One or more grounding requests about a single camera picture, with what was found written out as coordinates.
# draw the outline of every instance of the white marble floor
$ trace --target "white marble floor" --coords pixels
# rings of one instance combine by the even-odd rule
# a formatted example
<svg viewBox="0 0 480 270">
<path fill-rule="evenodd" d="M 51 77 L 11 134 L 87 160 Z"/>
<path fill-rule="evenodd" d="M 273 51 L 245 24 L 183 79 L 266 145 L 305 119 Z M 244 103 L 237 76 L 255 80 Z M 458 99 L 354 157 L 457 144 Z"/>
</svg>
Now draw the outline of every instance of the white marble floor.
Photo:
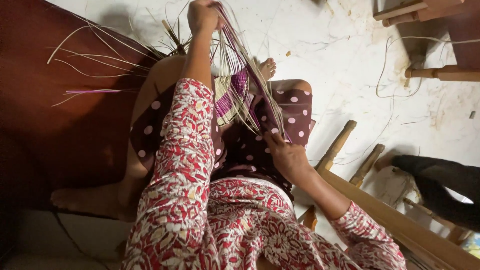
<svg viewBox="0 0 480 270">
<path fill-rule="evenodd" d="M 135 32 L 152 45 L 168 40 L 164 28 L 154 21 L 173 24 L 188 0 L 49 0 L 99 24 Z M 349 179 L 373 146 L 386 150 L 402 147 L 412 154 L 480 165 L 478 129 L 480 117 L 469 119 L 478 109 L 479 83 L 424 80 L 409 98 L 379 98 L 375 88 L 389 37 L 399 37 L 395 27 L 384 28 L 372 18 L 372 1 L 360 0 L 224 0 L 231 6 L 250 52 L 261 60 L 277 62 L 275 79 L 304 79 L 313 87 L 313 118 L 317 124 L 310 136 L 307 155 L 316 164 L 347 120 L 358 122 L 331 169 Z M 189 35 L 186 12 L 180 15 L 180 37 Z M 455 63 L 450 45 L 434 46 L 426 67 Z M 403 76 L 409 57 L 402 41 L 394 43 L 387 56 L 379 95 L 407 96 L 419 79 Z M 402 179 L 388 172 L 367 176 L 363 189 L 385 202 L 395 200 Z M 309 202 L 298 198 L 297 214 Z M 316 231 L 338 242 L 327 222 Z"/>
</svg>

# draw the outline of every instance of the red floral kurta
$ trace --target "red floral kurta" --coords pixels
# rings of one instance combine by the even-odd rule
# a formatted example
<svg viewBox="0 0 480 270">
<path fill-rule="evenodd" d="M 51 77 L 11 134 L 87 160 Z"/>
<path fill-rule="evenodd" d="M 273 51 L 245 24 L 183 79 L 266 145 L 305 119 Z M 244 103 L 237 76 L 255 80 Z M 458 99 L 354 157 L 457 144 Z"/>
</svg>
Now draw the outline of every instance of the red floral kurta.
<svg viewBox="0 0 480 270">
<path fill-rule="evenodd" d="M 347 256 L 298 224 L 277 186 L 252 178 L 209 184 L 212 97 L 198 81 L 178 81 L 122 269 L 256 269 L 260 255 L 284 269 L 406 269 L 384 228 L 354 203 L 331 222 Z"/>
</svg>

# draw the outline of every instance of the pink polka dot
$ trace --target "pink polka dot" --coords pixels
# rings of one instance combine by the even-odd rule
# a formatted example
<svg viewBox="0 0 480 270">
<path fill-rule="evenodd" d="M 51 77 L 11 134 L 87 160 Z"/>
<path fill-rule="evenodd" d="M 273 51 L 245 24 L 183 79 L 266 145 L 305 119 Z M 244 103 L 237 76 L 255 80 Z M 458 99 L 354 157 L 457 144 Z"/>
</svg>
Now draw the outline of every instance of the pink polka dot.
<svg viewBox="0 0 480 270">
<path fill-rule="evenodd" d="M 152 131 L 153 131 L 153 127 L 152 127 L 152 126 L 148 126 L 148 127 L 146 127 L 146 128 L 144 129 L 145 135 L 148 135 L 148 134 L 152 133 Z"/>
<path fill-rule="evenodd" d="M 160 108 L 160 101 L 155 100 L 155 101 L 152 103 L 152 109 L 158 110 L 158 108 Z"/>
</svg>

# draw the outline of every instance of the hand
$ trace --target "hand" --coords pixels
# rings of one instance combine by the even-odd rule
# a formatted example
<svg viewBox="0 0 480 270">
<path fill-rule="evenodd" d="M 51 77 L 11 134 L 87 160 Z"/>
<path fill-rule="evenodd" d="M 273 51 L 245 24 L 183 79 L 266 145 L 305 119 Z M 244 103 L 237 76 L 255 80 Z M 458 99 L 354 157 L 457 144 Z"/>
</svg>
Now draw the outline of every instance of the hand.
<svg viewBox="0 0 480 270">
<path fill-rule="evenodd" d="M 213 33 L 223 28 L 225 22 L 219 17 L 216 5 L 220 3 L 213 0 L 195 0 L 190 3 L 187 18 L 192 35 L 200 31 Z"/>
<path fill-rule="evenodd" d="M 303 182 L 308 181 L 312 173 L 316 173 L 308 163 L 303 146 L 285 142 L 280 133 L 266 132 L 264 140 L 270 148 L 275 168 L 290 183 L 301 188 Z"/>
</svg>

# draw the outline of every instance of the sleeve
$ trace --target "sleeve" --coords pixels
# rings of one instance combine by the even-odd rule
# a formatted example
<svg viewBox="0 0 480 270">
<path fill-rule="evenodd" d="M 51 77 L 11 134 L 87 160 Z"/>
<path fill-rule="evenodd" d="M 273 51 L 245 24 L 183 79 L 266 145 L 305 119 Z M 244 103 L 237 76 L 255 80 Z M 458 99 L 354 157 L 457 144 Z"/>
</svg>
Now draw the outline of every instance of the sleeve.
<svg viewBox="0 0 480 270">
<path fill-rule="evenodd" d="M 362 269 L 407 269 L 400 248 L 388 236 L 385 228 L 354 202 L 345 215 L 330 224 L 348 246 L 348 256 Z"/>
<path fill-rule="evenodd" d="M 122 269 L 204 269 L 208 185 L 213 167 L 213 92 L 177 82 L 154 175 L 140 198 Z"/>
</svg>

